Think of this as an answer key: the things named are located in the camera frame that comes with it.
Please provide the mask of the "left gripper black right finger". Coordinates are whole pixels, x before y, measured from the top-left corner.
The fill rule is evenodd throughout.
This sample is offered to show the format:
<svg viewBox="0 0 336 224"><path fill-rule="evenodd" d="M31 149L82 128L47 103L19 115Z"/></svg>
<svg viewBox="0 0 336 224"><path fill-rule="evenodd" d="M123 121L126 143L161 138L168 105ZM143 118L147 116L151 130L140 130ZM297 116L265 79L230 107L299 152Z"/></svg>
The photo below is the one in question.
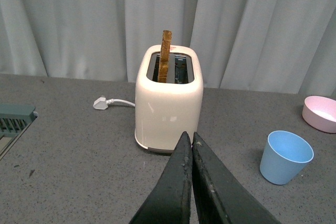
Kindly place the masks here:
<svg viewBox="0 0 336 224"><path fill-rule="evenodd" d="M199 223L280 223L239 183L196 132L192 150Z"/></svg>

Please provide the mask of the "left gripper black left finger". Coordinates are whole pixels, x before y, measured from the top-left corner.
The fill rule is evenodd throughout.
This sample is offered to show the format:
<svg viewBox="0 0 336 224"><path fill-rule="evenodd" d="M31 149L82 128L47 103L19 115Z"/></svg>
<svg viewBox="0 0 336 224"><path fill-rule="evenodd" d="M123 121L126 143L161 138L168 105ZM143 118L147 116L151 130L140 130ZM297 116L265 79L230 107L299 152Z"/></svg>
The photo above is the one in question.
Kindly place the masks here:
<svg viewBox="0 0 336 224"><path fill-rule="evenodd" d="M189 223L193 155L190 137L183 132L160 179L131 223Z"/></svg>

